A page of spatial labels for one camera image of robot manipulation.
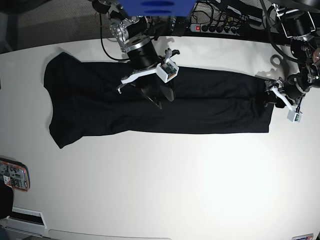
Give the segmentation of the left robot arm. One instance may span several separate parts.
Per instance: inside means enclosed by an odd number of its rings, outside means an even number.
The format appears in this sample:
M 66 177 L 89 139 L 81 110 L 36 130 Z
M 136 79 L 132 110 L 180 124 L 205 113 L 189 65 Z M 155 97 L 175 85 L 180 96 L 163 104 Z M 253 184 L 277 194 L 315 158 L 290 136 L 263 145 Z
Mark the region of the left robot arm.
M 285 80 L 277 80 L 267 88 L 289 108 L 300 114 L 303 99 L 310 88 L 320 86 L 320 37 L 312 14 L 319 14 L 318 0 L 273 0 L 270 8 L 260 2 L 266 20 L 266 30 L 272 47 L 285 60 L 296 63 L 299 72 Z M 272 29 L 282 29 L 290 39 L 291 55 L 284 53 L 271 36 Z

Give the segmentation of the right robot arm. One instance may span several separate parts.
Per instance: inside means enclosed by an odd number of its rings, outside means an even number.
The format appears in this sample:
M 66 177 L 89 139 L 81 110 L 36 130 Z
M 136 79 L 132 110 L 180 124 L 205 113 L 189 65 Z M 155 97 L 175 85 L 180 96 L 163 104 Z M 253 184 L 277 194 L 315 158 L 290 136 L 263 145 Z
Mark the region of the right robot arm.
M 160 56 L 152 43 L 158 40 L 163 24 L 148 25 L 145 16 L 129 16 L 118 0 L 93 0 L 91 4 L 100 16 L 106 16 L 109 20 L 112 36 L 121 52 L 127 55 L 122 61 L 129 62 L 133 68 L 132 73 L 121 78 L 117 91 L 120 93 L 125 86 L 132 86 L 159 109 L 162 104 L 155 95 L 156 91 L 161 91 L 168 101 L 174 101 L 175 91 L 171 81 L 177 77 L 179 67 L 172 57 L 180 51 L 167 48 Z

